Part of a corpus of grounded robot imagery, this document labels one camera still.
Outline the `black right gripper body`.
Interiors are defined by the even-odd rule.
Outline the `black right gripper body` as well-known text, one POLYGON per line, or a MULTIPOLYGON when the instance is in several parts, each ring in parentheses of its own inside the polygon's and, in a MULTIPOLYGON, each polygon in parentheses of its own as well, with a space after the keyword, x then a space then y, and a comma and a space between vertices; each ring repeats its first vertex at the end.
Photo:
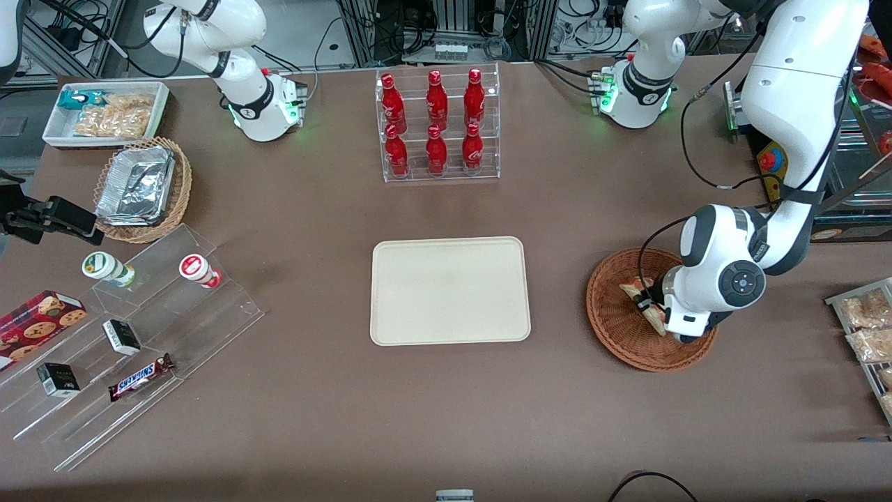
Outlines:
POLYGON ((45 232, 49 203, 26 196, 24 182, 24 178, 1 172, 2 233, 37 245, 45 232))

